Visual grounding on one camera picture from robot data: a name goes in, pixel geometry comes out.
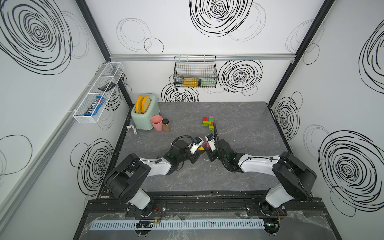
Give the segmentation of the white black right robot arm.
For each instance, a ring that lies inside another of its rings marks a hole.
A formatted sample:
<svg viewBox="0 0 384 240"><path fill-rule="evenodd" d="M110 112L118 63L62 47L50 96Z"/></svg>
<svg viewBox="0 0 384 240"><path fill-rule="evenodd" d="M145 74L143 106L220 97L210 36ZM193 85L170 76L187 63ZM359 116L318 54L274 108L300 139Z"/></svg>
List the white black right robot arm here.
<svg viewBox="0 0 384 240"><path fill-rule="evenodd" d="M280 208L293 199L309 201L317 179L316 173L290 152L277 156L251 156L235 152L225 140L208 140L205 150L211 161L220 160L232 173L261 173L277 178L279 183L269 189L260 205Z"/></svg>

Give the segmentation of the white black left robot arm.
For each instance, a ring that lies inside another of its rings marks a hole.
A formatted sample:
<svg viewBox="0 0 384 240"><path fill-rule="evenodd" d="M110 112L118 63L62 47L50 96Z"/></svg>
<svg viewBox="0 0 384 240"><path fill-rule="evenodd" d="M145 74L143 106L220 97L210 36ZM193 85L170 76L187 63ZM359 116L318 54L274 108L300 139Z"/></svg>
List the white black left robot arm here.
<svg viewBox="0 0 384 240"><path fill-rule="evenodd" d="M130 154L105 177L105 185L119 202L147 211L153 201L142 189L144 181L152 176L171 175L181 170L186 161L194 164L205 151L204 143L200 137L184 135L173 140L170 149L155 159Z"/></svg>

